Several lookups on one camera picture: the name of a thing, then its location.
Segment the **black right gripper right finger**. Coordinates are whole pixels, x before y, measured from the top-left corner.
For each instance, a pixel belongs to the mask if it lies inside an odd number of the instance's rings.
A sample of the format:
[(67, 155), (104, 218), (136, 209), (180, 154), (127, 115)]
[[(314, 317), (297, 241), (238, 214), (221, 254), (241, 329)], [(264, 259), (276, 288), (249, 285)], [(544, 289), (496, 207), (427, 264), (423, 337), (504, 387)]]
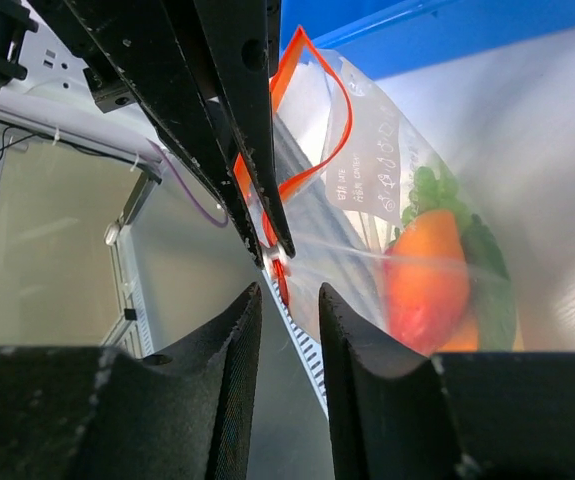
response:
[(421, 356), (330, 285), (319, 321), (339, 479), (575, 479), (575, 353)]

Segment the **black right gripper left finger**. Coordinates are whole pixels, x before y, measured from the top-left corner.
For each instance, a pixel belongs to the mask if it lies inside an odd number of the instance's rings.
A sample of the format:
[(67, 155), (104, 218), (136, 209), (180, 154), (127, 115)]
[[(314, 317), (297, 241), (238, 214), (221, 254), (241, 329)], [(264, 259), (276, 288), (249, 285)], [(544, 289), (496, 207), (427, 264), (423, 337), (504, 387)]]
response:
[(0, 346), (0, 479), (244, 478), (261, 327), (251, 284), (142, 359)]

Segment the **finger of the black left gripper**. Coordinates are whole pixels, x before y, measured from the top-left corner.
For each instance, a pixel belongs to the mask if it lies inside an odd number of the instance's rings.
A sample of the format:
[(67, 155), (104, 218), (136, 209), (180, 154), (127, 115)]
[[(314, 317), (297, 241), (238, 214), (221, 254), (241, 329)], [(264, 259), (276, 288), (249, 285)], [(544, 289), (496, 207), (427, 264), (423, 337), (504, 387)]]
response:
[(277, 72), (279, 1), (196, 1), (215, 75), (213, 86), (277, 243), (292, 257), (292, 240), (275, 177), (270, 77)]
[(163, 144), (220, 201), (257, 266), (261, 247), (163, 1), (68, 1)]

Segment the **green chili pepper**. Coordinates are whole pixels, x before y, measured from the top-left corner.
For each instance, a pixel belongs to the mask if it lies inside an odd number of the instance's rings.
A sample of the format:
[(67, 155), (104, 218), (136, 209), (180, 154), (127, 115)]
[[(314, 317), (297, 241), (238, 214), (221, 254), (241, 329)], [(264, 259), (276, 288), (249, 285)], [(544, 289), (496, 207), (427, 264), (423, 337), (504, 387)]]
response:
[(481, 218), (472, 214), (461, 244), (470, 266), (472, 306), (479, 325), (478, 349), (511, 351), (517, 333), (517, 307), (496, 238)]

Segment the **clear zip top bag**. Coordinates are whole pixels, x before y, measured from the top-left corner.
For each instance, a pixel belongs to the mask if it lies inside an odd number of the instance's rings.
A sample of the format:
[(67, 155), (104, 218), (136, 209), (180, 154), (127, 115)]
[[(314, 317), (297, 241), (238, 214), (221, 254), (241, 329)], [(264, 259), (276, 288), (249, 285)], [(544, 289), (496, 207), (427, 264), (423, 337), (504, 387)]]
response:
[(386, 251), (408, 226), (401, 214), (414, 171), (444, 161), (372, 79), (339, 52), (315, 47), (303, 29), (289, 42), (270, 93), (275, 177), (294, 256), (276, 242), (258, 198), (250, 195), (247, 204), (279, 299), (318, 339), (318, 295), (327, 284), (390, 335)]

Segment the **green grape bunch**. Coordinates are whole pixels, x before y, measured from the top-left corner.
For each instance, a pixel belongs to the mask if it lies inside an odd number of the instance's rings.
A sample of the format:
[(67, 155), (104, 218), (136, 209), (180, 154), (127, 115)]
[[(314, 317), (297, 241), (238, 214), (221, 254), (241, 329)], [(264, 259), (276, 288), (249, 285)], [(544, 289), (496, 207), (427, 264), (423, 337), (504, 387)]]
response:
[(401, 214), (403, 226), (409, 225), (420, 214), (445, 209), (452, 212), (458, 231), (463, 233), (472, 223), (472, 213), (458, 194), (459, 183), (444, 162), (439, 161), (435, 168), (418, 167), (413, 174), (409, 204)]

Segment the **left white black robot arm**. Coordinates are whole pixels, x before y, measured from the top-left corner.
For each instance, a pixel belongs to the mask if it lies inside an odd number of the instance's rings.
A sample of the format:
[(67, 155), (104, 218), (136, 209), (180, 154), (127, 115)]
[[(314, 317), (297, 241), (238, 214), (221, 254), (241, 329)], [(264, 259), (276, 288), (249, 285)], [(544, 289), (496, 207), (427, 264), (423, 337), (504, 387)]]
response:
[(0, 1), (0, 109), (47, 132), (147, 131), (220, 202), (255, 262), (255, 195), (295, 252), (274, 173), (277, 1)]

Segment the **blue plastic tray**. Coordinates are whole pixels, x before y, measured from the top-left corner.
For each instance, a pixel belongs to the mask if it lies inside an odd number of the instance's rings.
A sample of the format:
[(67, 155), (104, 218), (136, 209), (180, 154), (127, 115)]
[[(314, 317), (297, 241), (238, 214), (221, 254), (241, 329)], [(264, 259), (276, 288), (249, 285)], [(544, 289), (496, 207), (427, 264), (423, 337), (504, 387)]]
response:
[(575, 27), (575, 1), (284, 1), (279, 50), (298, 28), (373, 79)]

